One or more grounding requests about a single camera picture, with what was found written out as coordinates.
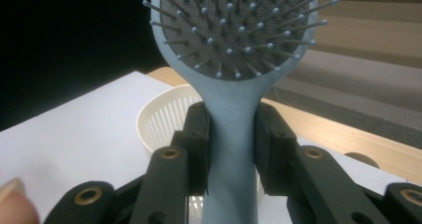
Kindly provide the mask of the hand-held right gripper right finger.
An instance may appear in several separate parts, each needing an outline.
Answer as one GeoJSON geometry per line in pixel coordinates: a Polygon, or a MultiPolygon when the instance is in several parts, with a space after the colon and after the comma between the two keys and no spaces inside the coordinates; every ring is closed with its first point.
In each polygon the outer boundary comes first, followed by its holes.
{"type": "Polygon", "coordinates": [[[256,110],[254,133],[255,164],[264,192],[287,196],[297,136],[280,113],[265,103],[260,103],[256,110]]]}

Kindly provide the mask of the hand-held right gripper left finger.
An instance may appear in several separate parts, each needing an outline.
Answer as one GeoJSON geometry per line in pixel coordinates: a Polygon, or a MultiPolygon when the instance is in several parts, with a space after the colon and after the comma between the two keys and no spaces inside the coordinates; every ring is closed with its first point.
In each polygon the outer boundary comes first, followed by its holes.
{"type": "Polygon", "coordinates": [[[182,147],[188,159],[188,193],[202,196],[208,192],[210,114],[203,102],[191,105],[182,130],[177,130],[170,145],[182,147]]]}

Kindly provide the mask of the light blue hairbrush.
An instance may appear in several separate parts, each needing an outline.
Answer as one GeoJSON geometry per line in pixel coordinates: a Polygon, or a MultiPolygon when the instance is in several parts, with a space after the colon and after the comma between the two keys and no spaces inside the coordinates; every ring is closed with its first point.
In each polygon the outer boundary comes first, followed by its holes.
{"type": "Polygon", "coordinates": [[[254,116],[323,21],[317,0],[147,0],[166,62],[211,116],[202,224],[258,224],[254,116]]]}

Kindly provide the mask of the white plastic basket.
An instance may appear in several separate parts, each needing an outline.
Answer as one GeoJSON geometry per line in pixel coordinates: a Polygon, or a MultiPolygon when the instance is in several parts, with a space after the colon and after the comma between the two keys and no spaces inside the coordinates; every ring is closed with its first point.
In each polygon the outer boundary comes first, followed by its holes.
{"type": "Polygon", "coordinates": [[[200,224],[258,224],[262,188],[254,163],[254,113],[257,105],[244,95],[227,104],[203,97],[189,85],[172,88],[147,103],[136,128],[148,155],[168,145],[183,128],[188,108],[203,101],[210,111],[208,192],[189,198],[189,213],[200,224]]]}

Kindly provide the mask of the white table cover board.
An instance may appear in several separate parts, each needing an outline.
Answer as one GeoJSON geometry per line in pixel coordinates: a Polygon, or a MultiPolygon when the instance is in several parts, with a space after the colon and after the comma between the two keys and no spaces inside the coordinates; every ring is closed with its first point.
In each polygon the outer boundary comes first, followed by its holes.
{"type": "MultiPolygon", "coordinates": [[[[121,187],[146,170],[138,114],[172,90],[170,74],[125,75],[62,106],[0,131],[0,186],[19,177],[45,219],[72,187],[102,180],[121,187]]],[[[407,146],[313,114],[277,105],[302,145],[326,148],[358,184],[381,193],[405,174],[407,146]]]]}

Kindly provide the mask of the beige wooden desk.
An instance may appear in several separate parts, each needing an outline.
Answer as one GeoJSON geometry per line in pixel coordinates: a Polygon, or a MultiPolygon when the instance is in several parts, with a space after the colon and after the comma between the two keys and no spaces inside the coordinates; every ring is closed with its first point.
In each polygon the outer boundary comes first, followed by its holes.
{"type": "Polygon", "coordinates": [[[422,0],[338,0],[318,16],[316,50],[422,69],[422,0]]]}

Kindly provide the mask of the black curtain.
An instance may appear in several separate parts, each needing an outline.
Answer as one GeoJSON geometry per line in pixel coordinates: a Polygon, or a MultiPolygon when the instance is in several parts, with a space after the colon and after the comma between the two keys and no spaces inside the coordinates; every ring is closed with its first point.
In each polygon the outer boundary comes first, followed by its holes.
{"type": "Polygon", "coordinates": [[[0,0],[0,131],[164,62],[145,0],[0,0]]]}

